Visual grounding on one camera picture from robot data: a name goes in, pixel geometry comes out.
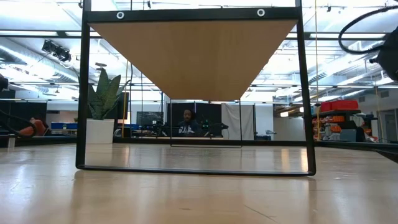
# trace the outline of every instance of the metal frame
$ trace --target metal frame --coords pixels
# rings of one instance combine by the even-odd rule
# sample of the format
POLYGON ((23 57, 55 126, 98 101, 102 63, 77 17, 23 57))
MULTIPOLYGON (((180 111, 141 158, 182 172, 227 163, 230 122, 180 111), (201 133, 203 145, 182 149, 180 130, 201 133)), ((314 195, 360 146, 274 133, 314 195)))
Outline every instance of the metal frame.
POLYGON ((302 0, 296 0, 296 7, 263 7, 234 9, 182 9, 153 11, 110 11, 91 12, 91 0, 83 1, 81 22, 81 59, 80 59, 80 95, 78 111, 78 136, 76 145, 76 168, 86 170, 155 172, 169 174, 208 174, 208 175, 254 175, 254 176, 309 176, 315 175, 315 149, 312 133, 310 94, 308 90, 308 73, 305 58, 305 36, 302 15, 302 0), (116 17, 123 13, 123 18, 116 17), (181 169, 134 169, 126 167, 106 167, 85 165, 86 153, 86 118, 88 103, 88 62, 90 57, 90 23, 96 22, 170 22, 170 21, 236 21, 236 20, 297 20, 298 60, 303 96, 305 137, 307 147, 308 172, 239 172, 221 170, 181 170, 181 169))

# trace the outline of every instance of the potted plant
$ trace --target potted plant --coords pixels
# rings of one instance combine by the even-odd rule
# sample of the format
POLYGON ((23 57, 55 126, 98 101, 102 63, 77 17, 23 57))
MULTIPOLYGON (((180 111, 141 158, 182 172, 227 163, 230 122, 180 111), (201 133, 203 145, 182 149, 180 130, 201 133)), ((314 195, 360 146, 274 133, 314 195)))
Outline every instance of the potted plant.
POLYGON ((108 78, 105 69, 101 69, 98 85, 94 91, 93 85, 88 87, 88 107, 93 119, 87 119, 86 143, 111 144, 113 141, 114 119, 105 119, 106 115, 116 106, 124 84, 119 87, 121 76, 112 80, 108 78))

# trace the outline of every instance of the person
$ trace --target person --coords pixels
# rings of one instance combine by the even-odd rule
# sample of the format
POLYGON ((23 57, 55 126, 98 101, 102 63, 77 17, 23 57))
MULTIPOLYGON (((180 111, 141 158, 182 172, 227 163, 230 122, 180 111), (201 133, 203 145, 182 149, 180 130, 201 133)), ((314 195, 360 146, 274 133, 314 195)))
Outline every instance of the person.
MULTIPOLYGON (((45 121, 42 121, 38 116, 32 117, 30 122, 36 126, 36 136, 44 136, 45 132, 48 130, 49 126, 45 121)), ((26 127, 19 131, 19 134, 31 135, 33 134, 33 128, 31 126, 26 127)))
POLYGON ((198 135, 200 131, 200 125, 195 120, 195 112, 192 110, 184 111, 184 120, 178 125, 180 129, 178 130, 178 135, 181 136, 195 136, 198 135))

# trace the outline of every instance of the green leaves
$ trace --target green leaves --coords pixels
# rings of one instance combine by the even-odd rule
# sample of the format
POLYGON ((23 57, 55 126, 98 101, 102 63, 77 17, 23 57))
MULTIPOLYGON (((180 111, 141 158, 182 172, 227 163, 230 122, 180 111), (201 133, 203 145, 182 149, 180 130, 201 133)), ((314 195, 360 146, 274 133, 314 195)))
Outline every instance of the green leaves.
POLYGON ((92 85, 88 89, 88 107, 93 115, 93 119, 103 120, 106 115, 113 110, 118 101, 119 95, 124 90, 124 86, 119 87, 121 76, 114 77, 111 81, 105 69, 101 69, 97 91, 92 85))

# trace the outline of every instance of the grommet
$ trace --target grommet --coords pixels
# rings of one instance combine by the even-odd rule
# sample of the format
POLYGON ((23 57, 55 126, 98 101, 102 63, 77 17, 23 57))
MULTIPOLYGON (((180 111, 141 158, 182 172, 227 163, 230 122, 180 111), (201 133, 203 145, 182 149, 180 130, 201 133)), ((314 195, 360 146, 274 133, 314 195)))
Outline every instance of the grommet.
POLYGON ((123 19, 124 18, 124 12, 118 12, 117 14, 116 14, 116 18, 118 18, 118 19, 123 19))
POLYGON ((257 15, 258 15, 259 17, 263 17, 265 14, 266 14, 266 11, 265 11, 265 10, 263 10, 263 9, 257 10, 257 15))

